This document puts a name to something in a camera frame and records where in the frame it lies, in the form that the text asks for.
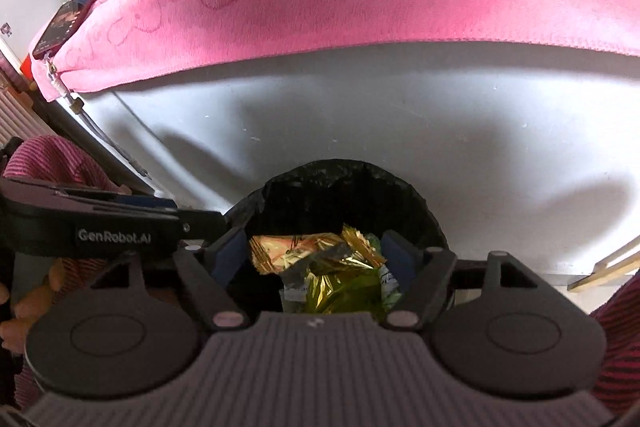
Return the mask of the person's left hand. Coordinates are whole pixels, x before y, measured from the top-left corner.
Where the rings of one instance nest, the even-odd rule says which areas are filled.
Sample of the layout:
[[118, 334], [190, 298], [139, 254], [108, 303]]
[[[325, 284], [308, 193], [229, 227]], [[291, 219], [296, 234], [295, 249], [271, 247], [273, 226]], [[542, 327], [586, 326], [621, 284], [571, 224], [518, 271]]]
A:
[[56, 294], [64, 284], [65, 274], [61, 259], [52, 263], [43, 283], [29, 291], [13, 307], [13, 319], [1, 322], [1, 347], [22, 355], [25, 352], [26, 337], [35, 321], [43, 317], [51, 307]]

